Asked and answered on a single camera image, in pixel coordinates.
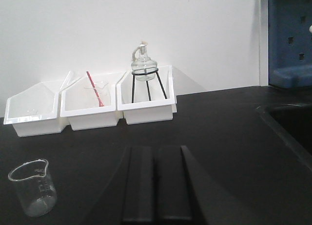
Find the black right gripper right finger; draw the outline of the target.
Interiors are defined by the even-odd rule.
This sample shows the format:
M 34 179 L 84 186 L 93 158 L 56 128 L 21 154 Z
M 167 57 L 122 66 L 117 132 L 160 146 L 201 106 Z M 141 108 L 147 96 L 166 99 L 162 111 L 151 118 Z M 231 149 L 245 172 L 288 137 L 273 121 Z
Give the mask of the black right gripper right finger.
M 179 145 L 157 153 L 156 210 L 160 225 L 208 225 Z

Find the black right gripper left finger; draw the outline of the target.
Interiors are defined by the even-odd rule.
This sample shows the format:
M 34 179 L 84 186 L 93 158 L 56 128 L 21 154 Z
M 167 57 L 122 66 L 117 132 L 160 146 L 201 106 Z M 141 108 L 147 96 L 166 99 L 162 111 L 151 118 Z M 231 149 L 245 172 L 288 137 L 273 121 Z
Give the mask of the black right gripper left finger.
M 123 205 L 123 222 L 154 221 L 153 152 L 147 146 L 131 149 Z

